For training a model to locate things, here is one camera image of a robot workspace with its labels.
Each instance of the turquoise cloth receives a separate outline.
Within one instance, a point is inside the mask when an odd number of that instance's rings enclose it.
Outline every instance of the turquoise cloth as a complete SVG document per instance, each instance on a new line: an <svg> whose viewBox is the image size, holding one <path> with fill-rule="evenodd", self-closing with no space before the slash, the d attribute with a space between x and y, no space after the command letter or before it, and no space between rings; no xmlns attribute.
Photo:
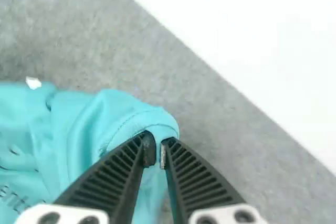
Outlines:
<svg viewBox="0 0 336 224"><path fill-rule="evenodd" d="M87 94L51 83L35 90L1 83L0 224L53 202L105 152L144 130L154 135L157 150L163 139L179 137L177 122L164 109L121 91ZM145 169L134 224L155 222L166 188L158 163Z"/></svg>

